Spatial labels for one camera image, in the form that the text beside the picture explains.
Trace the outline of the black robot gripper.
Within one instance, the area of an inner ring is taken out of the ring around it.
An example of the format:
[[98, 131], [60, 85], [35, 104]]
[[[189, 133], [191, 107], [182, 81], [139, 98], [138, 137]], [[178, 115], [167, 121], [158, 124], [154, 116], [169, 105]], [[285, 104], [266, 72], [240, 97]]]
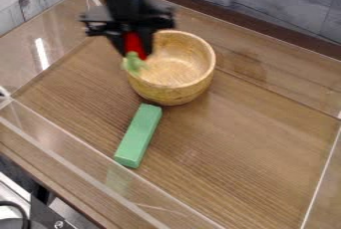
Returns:
[[125, 31], [138, 31], [142, 41], [141, 57], [154, 52], [155, 31], [174, 27], [173, 9], [155, 0], [104, 0], [80, 15], [90, 36], [108, 35], [119, 54], [127, 54]]

